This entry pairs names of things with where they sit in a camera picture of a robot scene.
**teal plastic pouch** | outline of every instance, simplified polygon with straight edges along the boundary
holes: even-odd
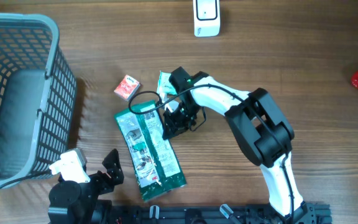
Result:
[[[147,111],[154,107],[154,101],[149,101],[134,105],[132,109]],[[148,201],[186,185],[170,142],[162,139],[163,127],[157,111],[135,115],[126,109],[114,118],[131,153],[143,200]]]

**wooden surface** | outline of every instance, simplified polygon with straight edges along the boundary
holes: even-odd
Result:
[[[223,1],[217,37],[193,35],[191,1],[0,6],[41,13],[60,27],[60,47],[78,78],[70,147],[88,173],[117,148],[125,181],[114,203],[220,205],[267,203],[260,169],[240,152],[225,120],[211,110],[197,132],[171,140],[188,185],[148,204],[114,114],[127,103],[113,90],[125,74],[155,90],[159,71],[200,70],[239,90],[266,88],[295,130],[293,171],[308,202],[331,204],[335,223],[358,223],[358,1]],[[0,223],[47,223],[57,183],[25,181],[0,191]]]

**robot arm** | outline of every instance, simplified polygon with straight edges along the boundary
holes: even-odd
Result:
[[[225,116],[241,151],[252,163],[260,166],[268,187],[269,202],[277,213],[283,218],[289,217],[290,188],[293,191],[294,210],[301,207],[303,198],[296,188],[291,169],[290,141],[294,138],[293,129],[265,90],[259,88],[252,93],[235,90],[218,83],[203,72],[191,77],[181,67],[172,72],[170,82],[178,93],[194,86],[211,84],[229,90],[244,101],[241,102],[217,88],[194,88],[180,96],[181,103],[175,111],[164,112],[165,139],[191,129],[196,124],[197,112],[204,106],[211,108]],[[257,115],[265,116],[265,126],[260,124],[255,127],[252,124]],[[287,170],[288,180],[283,168]]]

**perforated basket side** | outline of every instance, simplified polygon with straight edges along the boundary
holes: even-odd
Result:
[[[32,173],[47,170],[67,150],[76,97],[76,80],[60,48],[51,72],[47,106],[43,112],[37,155]]]

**gray basket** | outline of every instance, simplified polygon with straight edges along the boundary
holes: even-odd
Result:
[[[76,81],[58,42],[49,17],[0,14],[0,185],[67,150]]]

